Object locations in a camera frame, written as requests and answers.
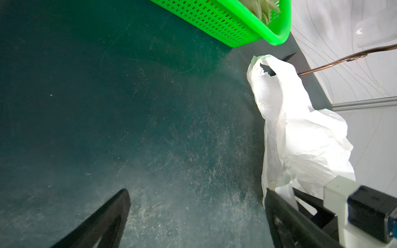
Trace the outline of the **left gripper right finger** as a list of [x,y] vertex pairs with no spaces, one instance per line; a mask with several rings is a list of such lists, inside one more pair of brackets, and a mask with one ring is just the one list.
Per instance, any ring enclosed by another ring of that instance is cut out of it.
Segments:
[[293,190],[293,197],[313,207],[311,214],[302,204],[293,207],[275,191],[268,189],[264,199],[266,217],[276,248],[340,248],[336,214],[324,202],[307,193]]

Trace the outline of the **white plastic bag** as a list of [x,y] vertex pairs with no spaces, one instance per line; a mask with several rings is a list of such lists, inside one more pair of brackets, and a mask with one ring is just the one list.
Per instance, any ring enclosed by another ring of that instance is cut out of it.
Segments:
[[292,64],[255,56],[247,79],[265,120],[264,194],[275,191],[297,207],[294,188],[323,199],[324,186],[335,177],[355,179],[346,121],[326,108],[314,109]]

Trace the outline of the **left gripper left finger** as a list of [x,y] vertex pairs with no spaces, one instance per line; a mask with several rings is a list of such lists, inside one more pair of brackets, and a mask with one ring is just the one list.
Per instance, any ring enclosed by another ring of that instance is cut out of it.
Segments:
[[118,248],[125,229],[131,200],[121,189],[54,248]]

